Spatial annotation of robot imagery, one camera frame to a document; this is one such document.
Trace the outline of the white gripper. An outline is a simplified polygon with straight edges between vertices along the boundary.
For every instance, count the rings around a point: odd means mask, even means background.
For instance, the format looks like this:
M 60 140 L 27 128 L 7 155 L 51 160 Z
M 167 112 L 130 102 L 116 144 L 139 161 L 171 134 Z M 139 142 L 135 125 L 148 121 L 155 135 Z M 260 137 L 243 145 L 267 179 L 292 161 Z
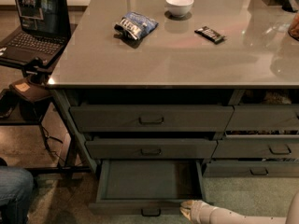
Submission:
M 216 207 L 202 202 L 201 200 L 184 201 L 180 204 L 180 207 L 191 209 L 190 211 L 180 209 L 181 214 L 190 224 L 219 224 L 219 219 L 214 215 Z

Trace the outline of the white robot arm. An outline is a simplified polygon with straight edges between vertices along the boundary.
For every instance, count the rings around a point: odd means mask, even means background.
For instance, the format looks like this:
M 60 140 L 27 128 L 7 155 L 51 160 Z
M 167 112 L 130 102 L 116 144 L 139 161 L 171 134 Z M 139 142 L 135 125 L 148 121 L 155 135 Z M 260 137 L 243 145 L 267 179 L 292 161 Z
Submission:
M 179 209 L 192 224 L 299 224 L 299 192 L 293 196 L 286 217 L 243 216 L 201 200 L 182 202 Z

